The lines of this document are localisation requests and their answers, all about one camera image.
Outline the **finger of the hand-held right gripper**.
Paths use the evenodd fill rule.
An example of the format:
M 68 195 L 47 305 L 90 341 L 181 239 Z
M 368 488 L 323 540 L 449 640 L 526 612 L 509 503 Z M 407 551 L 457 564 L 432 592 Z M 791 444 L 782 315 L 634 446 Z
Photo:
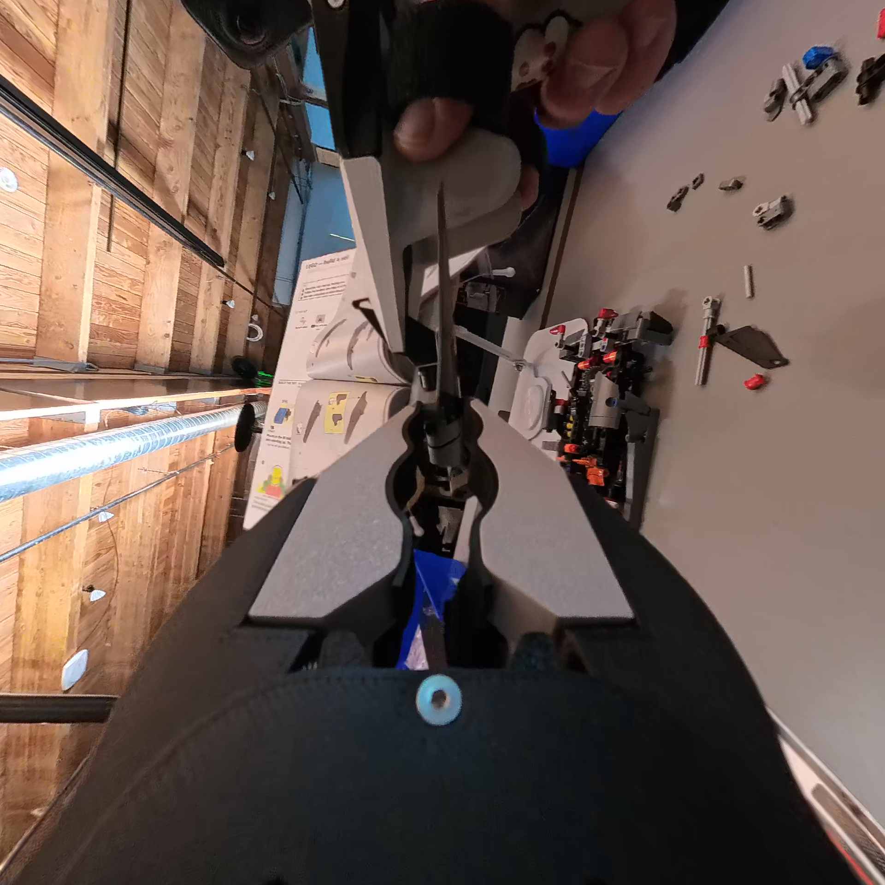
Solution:
M 425 293 L 426 272 L 438 269 L 437 245 L 418 241 L 406 251 L 406 357 L 415 366 L 437 362 L 438 282 Z
M 382 163 L 343 157 L 341 172 L 357 243 L 358 300 L 370 306 L 389 349 L 404 353 L 403 267 L 394 256 Z

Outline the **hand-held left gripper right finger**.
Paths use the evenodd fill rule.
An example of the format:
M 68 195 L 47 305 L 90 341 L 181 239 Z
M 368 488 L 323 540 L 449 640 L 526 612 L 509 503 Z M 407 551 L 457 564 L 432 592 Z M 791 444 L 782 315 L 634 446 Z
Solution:
M 476 522 L 493 623 L 628 623 L 634 613 L 568 477 L 473 400 L 496 491 Z

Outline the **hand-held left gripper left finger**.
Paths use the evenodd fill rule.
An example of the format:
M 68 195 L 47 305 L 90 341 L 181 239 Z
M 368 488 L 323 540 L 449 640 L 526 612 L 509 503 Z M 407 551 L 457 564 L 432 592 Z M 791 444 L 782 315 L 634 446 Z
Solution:
M 411 562 L 413 529 L 394 493 L 412 451 L 409 406 L 311 485 L 249 610 L 262 623 L 391 623 L 390 580 Z

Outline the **dark grey lego beam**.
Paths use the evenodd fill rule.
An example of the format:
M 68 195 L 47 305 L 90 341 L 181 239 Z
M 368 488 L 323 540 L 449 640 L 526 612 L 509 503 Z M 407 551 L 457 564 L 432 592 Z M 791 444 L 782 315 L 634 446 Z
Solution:
M 469 454 L 464 441 L 463 408 L 458 403 L 424 403 L 418 466 L 428 495 L 464 503 L 469 496 Z

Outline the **lego car chassis model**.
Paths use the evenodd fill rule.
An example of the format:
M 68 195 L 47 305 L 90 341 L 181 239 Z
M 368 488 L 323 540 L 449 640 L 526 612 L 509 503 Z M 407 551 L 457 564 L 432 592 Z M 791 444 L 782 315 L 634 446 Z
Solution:
M 585 331 L 551 327 L 560 358 L 572 364 L 566 395 L 550 403 L 556 461 L 638 529 L 649 484 L 659 411 L 643 398 L 651 373 L 643 345 L 669 345 L 673 326 L 659 314 L 603 308 Z

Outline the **grey lego axle connector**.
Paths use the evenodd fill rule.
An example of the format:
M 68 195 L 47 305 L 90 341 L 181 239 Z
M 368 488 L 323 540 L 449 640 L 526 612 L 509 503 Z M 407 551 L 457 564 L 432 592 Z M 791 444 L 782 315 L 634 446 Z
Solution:
M 836 52 L 817 68 L 807 71 L 800 80 L 796 66 L 785 64 L 782 78 L 788 88 L 788 101 L 799 123 L 808 127 L 815 120 L 815 108 L 826 100 L 847 78 L 849 69 L 842 56 Z

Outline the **person's right hand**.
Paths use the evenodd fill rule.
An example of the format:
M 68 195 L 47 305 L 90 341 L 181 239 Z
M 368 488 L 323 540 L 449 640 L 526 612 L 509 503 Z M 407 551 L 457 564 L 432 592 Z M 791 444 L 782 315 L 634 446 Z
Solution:
M 521 209 L 537 201 L 546 147 L 539 127 L 570 128 L 593 111 L 617 114 L 663 72 L 678 5 L 625 2 L 601 16 L 558 3 L 402 5 L 391 33 L 389 101 L 396 149 L 414 163 L 451 153 L 469 129 L 519 151 Z

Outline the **open instruction booklet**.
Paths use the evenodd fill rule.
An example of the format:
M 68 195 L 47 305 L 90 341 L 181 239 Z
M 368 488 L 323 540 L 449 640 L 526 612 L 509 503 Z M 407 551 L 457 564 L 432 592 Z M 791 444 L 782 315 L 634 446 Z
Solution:
M 300 267 L 254 467 L 249 530 L 299 482 L 349 453 L 401 411 L 410 388 L 387 345 L 354 307 L 356 249 Z

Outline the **blue storage bin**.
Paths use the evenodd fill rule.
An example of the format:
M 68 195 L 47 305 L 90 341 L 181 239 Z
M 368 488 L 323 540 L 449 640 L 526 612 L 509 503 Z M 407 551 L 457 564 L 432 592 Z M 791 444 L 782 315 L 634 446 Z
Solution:
M 618 119 L 614 115 L 592 113 L 580 124 L 568 128 L 553 128 L 536 116 L 547 149 L 548 164 L 564 169 L 579 167 Z
M 459 581 L 466 572 L 466 565 L 458 559 L 443 557 L 432 552 L 415 550 L 415 589 L 413 609 L 406 622 L 397 670 L 428 669 L 424 643 L 425 627 L 422 624 L 433 616 L 444 621 L 445 608 L 454 597 Z

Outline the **white book stand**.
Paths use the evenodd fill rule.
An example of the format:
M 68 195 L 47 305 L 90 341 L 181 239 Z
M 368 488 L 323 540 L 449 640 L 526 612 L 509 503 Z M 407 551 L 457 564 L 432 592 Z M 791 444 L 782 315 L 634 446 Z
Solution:
M 572 386 L 573 357 L 579 356 L 590 331 L 584 318 L 541 326 L 539 295 L 525 318 L 493 314 L 503 332 L 480 335 L 456 322 L 459 342 L 481 349 L 496 360 L 490 392 L 481 398 L 548 459 L 559 457 L 557 420 L 565 415 Z

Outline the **grey axle with red bush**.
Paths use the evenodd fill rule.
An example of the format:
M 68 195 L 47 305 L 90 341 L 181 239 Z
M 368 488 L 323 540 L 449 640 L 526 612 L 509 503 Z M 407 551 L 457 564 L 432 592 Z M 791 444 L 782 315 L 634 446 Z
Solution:
M 698 344 L 698 358 L 696 365 L 696 386 L 706 384 L 711 357 L 714 347 L 714 336 L 717 333 L 720 319 L 721 301 L 714 296 L 706 296 L 702 301 L 702 330 Z

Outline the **silver air duct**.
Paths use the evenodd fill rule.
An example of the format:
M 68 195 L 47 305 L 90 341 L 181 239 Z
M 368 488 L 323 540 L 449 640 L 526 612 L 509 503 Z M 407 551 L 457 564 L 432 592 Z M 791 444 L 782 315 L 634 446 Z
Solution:
M 244 407 L 256 419 L 267 411 L 266 402 L 237 404 L 3 451 L 1 502 L 233 427 Z

